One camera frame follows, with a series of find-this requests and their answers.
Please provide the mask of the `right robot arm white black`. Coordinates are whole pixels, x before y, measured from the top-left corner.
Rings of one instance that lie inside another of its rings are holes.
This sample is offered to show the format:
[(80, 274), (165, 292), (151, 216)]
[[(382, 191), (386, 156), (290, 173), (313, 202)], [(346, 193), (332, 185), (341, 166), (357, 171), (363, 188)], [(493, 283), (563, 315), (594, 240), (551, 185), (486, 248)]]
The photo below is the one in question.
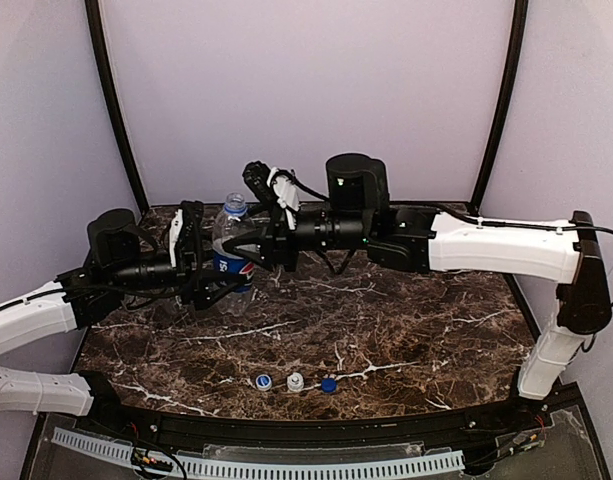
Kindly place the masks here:
[(294, 270), (300, 252), (364, 251), (373, 263), (412, 273), (456, 270), (525, 275), (553, 281), (556, 302), (517, 377), (517, 393), (546, 398), (581, 345), (611, 321), (598, 227), (584, 211), (568, 220), (527, 222), (459, 213), (442, 205), (390, 203), (383, 161), (339, 154), (325, 165), (324, 208), (304, 211), (303, 187), (287, 170), (254, 161), (243, 172), (270, 216), (226, 240), (226, 252), (264, 269)]

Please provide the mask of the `blue white Pocari cap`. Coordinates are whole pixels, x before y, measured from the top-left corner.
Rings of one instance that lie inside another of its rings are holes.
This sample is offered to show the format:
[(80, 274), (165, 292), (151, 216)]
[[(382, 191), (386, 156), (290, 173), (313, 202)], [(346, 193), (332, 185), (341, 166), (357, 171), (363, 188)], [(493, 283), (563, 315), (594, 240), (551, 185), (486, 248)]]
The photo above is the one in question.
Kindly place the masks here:
[(272, 377), (268, 374), (260, 374), (255, 378), (255, 387), (260, 391), (269, 391), (273, 386)]

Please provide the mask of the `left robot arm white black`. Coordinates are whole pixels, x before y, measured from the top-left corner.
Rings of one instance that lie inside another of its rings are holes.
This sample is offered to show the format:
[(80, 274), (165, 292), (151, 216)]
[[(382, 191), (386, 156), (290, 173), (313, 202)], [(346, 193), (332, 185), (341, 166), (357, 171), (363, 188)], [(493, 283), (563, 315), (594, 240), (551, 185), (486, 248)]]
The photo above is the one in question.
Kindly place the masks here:
[[(185, 201), (170, 225), (167, 248), (118, 208), (87, 227), (89, 252), (82, 267), (0, 304), (0, 356), (36, 340), (90, 327), (120, 309), (126, 297), (179, 298), (206, 309), (248, 283), (251, 266), (233, 271), (203, 264), (204, 206)], [(0, 366), (0, 412), (63, 413), (85, 417), (112, 402), (114, 390), (95, 373), (46, 374)]]

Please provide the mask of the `white bottle cap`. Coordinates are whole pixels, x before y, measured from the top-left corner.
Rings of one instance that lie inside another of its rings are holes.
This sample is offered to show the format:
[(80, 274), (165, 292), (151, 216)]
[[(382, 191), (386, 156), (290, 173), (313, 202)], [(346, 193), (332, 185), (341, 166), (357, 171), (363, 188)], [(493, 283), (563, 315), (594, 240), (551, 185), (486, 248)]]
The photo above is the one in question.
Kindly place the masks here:
[(293, 372), (287, 377), (286, 385), (290, 392), (300, 392), (304, 389), (304, 378), (299, 372)]

